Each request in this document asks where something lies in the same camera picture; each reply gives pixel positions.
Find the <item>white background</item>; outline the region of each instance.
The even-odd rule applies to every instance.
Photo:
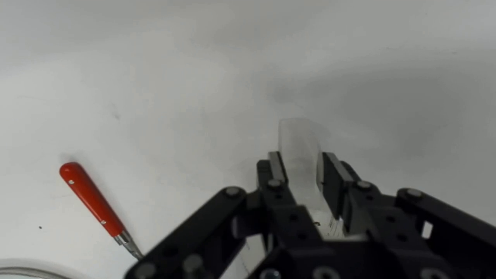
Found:
[[[123,278],[133,259],[62,162],[149,252],[217,190],[253,190],[290,117],[386,191],[496,224],[496,4],[2,2],[0,263]]]

